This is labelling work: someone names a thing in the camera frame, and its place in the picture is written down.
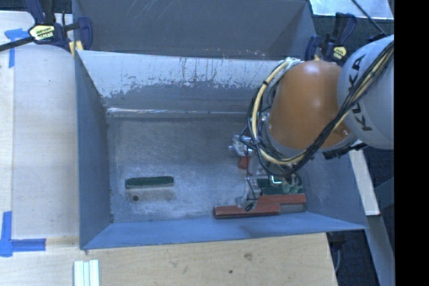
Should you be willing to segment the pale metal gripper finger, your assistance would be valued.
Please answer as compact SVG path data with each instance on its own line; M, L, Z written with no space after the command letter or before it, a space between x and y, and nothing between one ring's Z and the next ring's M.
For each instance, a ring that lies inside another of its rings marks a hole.
M251 211L256 207L258 198L255 196L238 196L235 198L235 203L238 208L244 211Z
M245 177L245 196L246 197L260 197L261 188L257 182L257 178L246 176Z

